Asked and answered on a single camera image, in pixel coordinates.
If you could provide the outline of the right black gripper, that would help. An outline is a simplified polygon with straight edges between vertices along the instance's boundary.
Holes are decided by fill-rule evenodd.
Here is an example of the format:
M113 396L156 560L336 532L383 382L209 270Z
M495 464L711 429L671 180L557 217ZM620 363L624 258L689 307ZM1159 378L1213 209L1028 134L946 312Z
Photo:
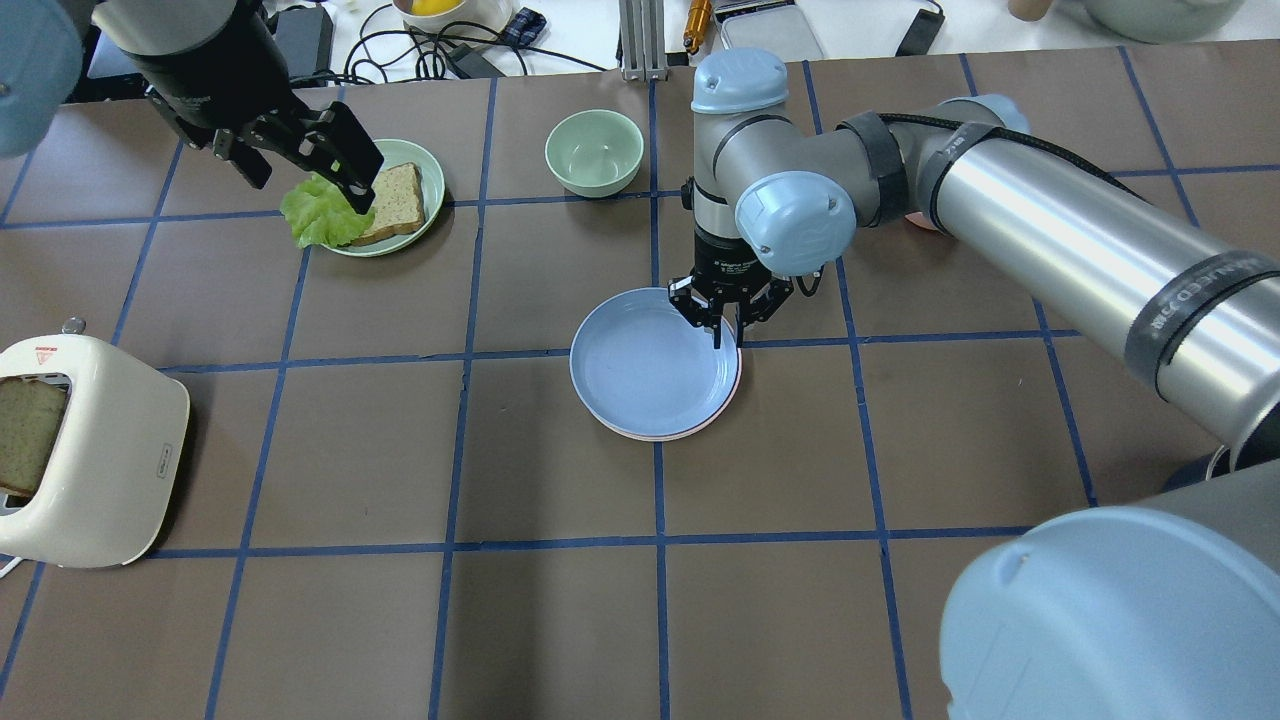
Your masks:
M713 348L728 334L724 310L735 305L740 348L751 340L751 324L769 320L791 297L792 279L771 272L742 238L694 231L692 269L667 286L669 304L692 327L712 331Z

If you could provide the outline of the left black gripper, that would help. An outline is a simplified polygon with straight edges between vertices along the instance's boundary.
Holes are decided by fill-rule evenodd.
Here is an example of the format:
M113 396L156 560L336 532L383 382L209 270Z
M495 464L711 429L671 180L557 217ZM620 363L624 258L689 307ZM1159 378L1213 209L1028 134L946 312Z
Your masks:
M311 108L294 94L285 60L256 10L137 10L131 60L148 100L193 149L211 147L255 190L273 174L264 152L338 186L369 214L383 156L340 101Z

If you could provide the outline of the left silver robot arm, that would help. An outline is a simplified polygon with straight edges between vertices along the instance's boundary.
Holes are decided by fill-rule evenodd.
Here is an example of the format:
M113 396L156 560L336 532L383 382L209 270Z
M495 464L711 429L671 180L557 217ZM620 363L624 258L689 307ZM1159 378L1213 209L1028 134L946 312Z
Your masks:
M193 149L211 149L262 188L273 152L334 184L367 213L383 155L343 104L315 109L292 88L255 1L5 1L1 152L36 149L84 69L84 40L105 36L146 83L146 97Z

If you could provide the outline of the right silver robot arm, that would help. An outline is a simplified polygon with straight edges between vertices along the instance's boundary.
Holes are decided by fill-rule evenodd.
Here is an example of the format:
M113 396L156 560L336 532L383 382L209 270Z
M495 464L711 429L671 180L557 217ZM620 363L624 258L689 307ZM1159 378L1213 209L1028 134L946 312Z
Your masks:
M1222 442L1202 478L1046 521L959 575L951 719L1277 716L1277 261L1231 249L1028 135L1005 96L867 111L806 137L772 53L692 81L694 325L768 318L859 228L913 213L968 243Z

